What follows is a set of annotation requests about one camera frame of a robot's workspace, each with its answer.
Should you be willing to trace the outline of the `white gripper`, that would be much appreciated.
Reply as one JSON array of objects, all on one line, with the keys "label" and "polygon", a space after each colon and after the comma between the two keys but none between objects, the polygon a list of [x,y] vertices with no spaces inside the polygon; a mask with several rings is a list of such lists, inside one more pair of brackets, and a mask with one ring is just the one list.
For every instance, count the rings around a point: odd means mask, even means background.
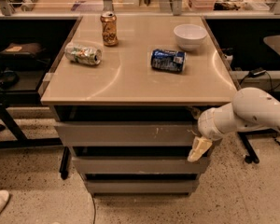
[{"label": "white gripper", "polygon": [[197,161],[213,144],[227,133],[223,122],[223,109],[209,108],[202,112],[198,107],[188,106],[187,110],[198,120],[198,130],[202,137],[195,137],[188,155],[189,162]]}]

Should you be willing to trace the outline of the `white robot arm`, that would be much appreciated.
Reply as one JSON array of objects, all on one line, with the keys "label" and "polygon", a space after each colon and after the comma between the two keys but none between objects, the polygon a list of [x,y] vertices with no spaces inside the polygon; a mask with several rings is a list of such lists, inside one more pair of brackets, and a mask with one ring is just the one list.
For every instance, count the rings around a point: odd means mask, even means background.
[{"label": "white robot arm", "polygon": [[199,116],[198,131],[201,136],[194,138],[188,161],[197,161],[226,133],[265,129],[280,133],[280,102],[255,87],[240,89],[230,103],[209,108]]}]

